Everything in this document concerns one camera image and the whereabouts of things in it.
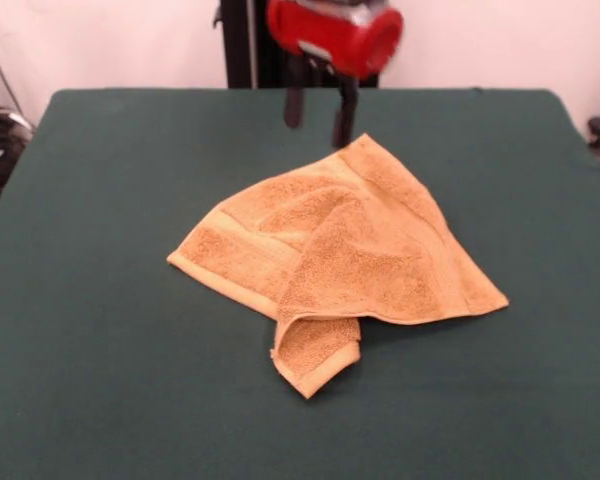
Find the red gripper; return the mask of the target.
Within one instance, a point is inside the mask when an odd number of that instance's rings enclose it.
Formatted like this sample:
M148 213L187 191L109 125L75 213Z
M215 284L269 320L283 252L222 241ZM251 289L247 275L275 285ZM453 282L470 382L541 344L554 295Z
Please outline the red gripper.
M267 23L272 37L287 52L284 121L301 126L305 63L301 55L322 60L341 74L340 107L333 147L351 142L357 109L357 79L380 74L395 55L404 31L402 14L386 1L270 1Z

